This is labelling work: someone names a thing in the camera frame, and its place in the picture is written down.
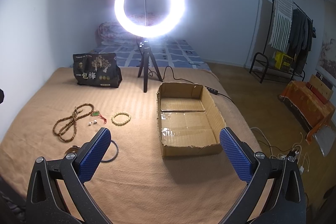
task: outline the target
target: ring light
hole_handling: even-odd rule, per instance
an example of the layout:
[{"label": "ring light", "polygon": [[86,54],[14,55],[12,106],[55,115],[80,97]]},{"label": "ring light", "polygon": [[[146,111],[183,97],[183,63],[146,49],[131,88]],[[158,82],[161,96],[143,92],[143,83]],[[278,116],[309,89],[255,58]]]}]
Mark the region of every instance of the ring light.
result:
[{"label": "ring light", "polygon": [[124,2],[125,0],[115,0],[115,16],[126,31],[139,37],[150,38],[166,34],[175,27],[184,13],[184,0],[170,0],[170,13],[161,23],[155,26],[142,26],[127,18]]}]

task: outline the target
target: led ring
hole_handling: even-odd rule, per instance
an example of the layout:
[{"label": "led ring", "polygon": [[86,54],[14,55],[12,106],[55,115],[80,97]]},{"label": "led ring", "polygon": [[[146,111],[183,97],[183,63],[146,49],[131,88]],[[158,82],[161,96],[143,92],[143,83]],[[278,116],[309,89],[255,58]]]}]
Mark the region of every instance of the led ring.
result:
[{"label": "led ring", "polygon": [[[114,118],[119,116],[119,115],[126,115],[126,116],[128,116],[128,118],[123,122],[116,122],[114,120]],[[112,116],[112,123],[114,123],[116,126],[123,126],[124,124],[127,124],[131,120],[131,118],[132,118],[132,116],[127,112],[118,112],[118,113],[116,113]]]},{"label": "led ring", "polygon": [[115,0],[114,11],[117,20],[126,31],[144,38],[158,37],[171,31],[184,13],[184,0],[170,0],[170,13],[161,23],[154,26],[142,26],[128,19],[124,3],[125,0]]}]

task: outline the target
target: bed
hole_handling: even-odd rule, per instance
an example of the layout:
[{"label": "bed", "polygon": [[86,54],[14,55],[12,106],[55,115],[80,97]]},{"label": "bed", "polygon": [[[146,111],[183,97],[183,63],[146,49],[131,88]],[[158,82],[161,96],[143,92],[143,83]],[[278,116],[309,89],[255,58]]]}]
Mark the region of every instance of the bed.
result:
[{"label": "bed", "polygon": [[[149,17],[149,22],[154,24],[154,19]],[[98,28],[98,34],[102,39],[102,43],[90,53],[115,52],[119,67],[138,67],[140,65],[140,37],[135,37],[126,32],[116,22],[102,23]],[[159,67],[171,66],[173,68],[210,70],[209,66],[203,62],[186,40],[174,39],[165,35],[149,39],[149,42]]]},{"label": "bed", "polygon": [[[110,129],[119,145],[115,161],[100,164],[86,188],[113,223],[218,223],[245,187],[224,152],[218,155],[166,159],[161,156],[157,128],[156,92],[161,82],[152,78],[142,92],[138,69],[122,67],[117,89],[79,86],[71,68],[60,68],[19,112],[0,144],[0,174],[25,195],[34,161],[63,158],[72,146],[89,141],[100,127]],[[210,86],[226,94],[213,73],[190,68],[174,69],[175,76]],[[174,81],[171,73],[165,81]],[[212,95],[227,126],[254,151],[260,147],[236,106],[227,98]],[[107,118],[88,126],[92,117],[78,121],[78,133],[70,143],[52,133],[55,122],[69,116],[75,106],[92,103]],[[119,111],[132,115],[124,126],[112,124]],[[107,151],[107,159],[113,155]],[[260,213],[271,188],[269,182],[251,215]],[[66,189],[61,184],[63,193]],[[80,218],[69,195],[63,194],[70,211]]]}]

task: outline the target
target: hanging clothes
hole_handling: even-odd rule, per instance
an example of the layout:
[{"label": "hanging clothes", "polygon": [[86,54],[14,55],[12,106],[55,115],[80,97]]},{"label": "hanging clothes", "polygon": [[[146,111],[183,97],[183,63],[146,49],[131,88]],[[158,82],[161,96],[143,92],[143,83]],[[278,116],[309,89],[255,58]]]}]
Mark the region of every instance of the hanging clothes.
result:
[{"label": "hanging clothes", "polygon": [[313,38],[316,38],[316,29],[313,27]]},{"label": "hanging clothes", "polygon": [[307,16],[295,9],[293,11],[291,33],[289,35],[289,49],[290,52],[298,55],[302,49],[307,46],[308,39],[308,19]]},{"label": "hanging clothes", "polygon": [[308,53],[311,51],[311,44],[312,44],[312,38],[313,38],[313,23],[310,19],[307,19],[308,23],[308,31],[307,31],[307,41],[306,41],[306,47],[304,49],[301,49],[299,52],[296,62],[295,62],[295,71],[298,74],[301,74],[303,71],[303,68],[305,67],[305,64],[307,62]]},{"label": "hanging clothes", "polygon": [[274,0],[273,29],[269,45],[285,52],[292,25],[293,1]]}]

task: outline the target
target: orange cloth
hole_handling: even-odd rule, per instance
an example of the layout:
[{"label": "orange cloth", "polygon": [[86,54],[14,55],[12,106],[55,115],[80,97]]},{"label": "orange cloth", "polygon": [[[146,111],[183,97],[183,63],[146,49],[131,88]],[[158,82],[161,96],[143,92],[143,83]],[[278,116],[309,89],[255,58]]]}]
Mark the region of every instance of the orange cloth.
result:
[{"label": "orange cloth", "polygon": [[317,96],[306,87],[306,82],[291,81],[279,96],[280,99],[288,98],[301,112],[306,121],[312,127],[306,140],[311,143],[311,137],[323,125],[328,125],[335,107],[331,102],[325,105]]}]

